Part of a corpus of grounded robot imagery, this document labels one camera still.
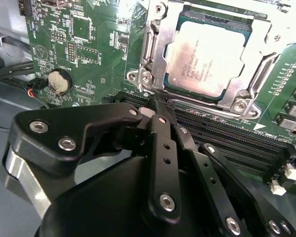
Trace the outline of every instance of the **metal bolt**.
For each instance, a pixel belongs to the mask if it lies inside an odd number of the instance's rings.
[[[149,72],[142,73],[142,80],[145,84],[149,84],[152,81],[152,76]]]
[[[238,100],[233,104],[233,108],[237,112],[243,112],[246,110],[247,104],[243,100]]]
[[[132,115],[137,115],[137,112],[133,109],[130,109],[129,112],[132,114]]]
[[[135,77],[134,74],[130,74],[130,75],[128,76],[128,79],[129,79],[130,81],[134,81],[134,80],[136,79],[136,77]]]
[[[163,117],[159,117],[159,121],[162,123],[166,123],[166,120]]]
[[[254,117],[258,116],[258,115],[259,115],[259,113],[256,110],[252,110],[252,111],[249,112],[249,116],[252,117],[252,118],[254,118]]]
[[[165,209],[166,211],[173,211],[175,208],[175,203],[173,199],[167,195],[167,194],[161,194],[160,198],[160,205]]]
[[[182,131],[182,133],[187,134],[187,130],[185,127],[180,127],[180,130]]]
[[[211,153],[215,153],[215,149],[213,147],[208,146],[207,149],[211,152]]]
[[[239,236],[241,234],[240,226],[233,218],[228,217],[226,219],[226,223],[228,228],[235,236]]]
[[[70,137],[63,137],[59,139],[58,146],[65,151],[72,151],[75,149],[75,141]]]
[[[42,121],[33,121],[30,123],[30,129],[36,133],[45,133],[48,131],[48,125]]]
[[[274,41],[277,42],[277,41],[280,40],[280,38],[281,38],[281,36],[275,36],[275,37],[274,37]]]
[[[290,228],[288,228],[288,226],[286,225],[286,223],[285,222],[281,222],[281,226],[283,227],[283,229],[284,230],[286,230],[286,232],[288,233],[288,234],[292,234],[292,231],[290,230]]]
[[[274,221],[270,220],[270,221],[268,222],[268,224],[270,225],[271,229],[272,229],[275,233],[277,233],[277,234],[280,234],[280,233],[281,233],[280,228],[277,226],[277,224],[276,224]]]
[[[156,12],[155,15],[157,17],[163,17],[166,14],[166,6],[160,2],[156,5]]]

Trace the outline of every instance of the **white connector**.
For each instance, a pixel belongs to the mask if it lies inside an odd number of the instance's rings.
[[[274,195],[283,196],[286,193],[286,189],[280,186],[276,180],[272,180],[271,192]]]
[[[296,169],[291,164],[287,164],[284,174],[288,179],[296,180]]]

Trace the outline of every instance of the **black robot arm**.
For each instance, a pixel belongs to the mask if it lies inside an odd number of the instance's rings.
[[[123,149],[131,157],[74,183],[79,164]],[[1,177],[36,208],[38,237],[296,237],[217,148],[197,148],[162,95],[139,110],[115,103],[18,114]]]

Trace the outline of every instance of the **mounting hole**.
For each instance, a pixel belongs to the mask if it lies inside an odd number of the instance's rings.
[[[290,131],[289,135],[291,137],[295,137],[296,136],[296,131],[295,130]]]
[[[170,161],[168,158],[163,158],[163,161],[164,161],[166,164],[171,164],[171,161]]]
[[[216,184],[216,180],[215,180],[215,179],[210,178],[210,180],[211,180],[211,183],[212,183],[212,184]]]
[[[129,78],[129,80],[134,81],[136,79],[136,76],[135,76],[135,74],[130,74],[128,76],[128,78]]]

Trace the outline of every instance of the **red wire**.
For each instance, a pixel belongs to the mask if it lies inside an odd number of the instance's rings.
[[[34,98],[34,97],[35,97],[35,95],[34,95],[34,93],[33,93],[33,89],[32,89],[32,88],[29,88],[29,89],[28,89],[28,96],[30,96],[30,97],[32,97],[32,98]]]

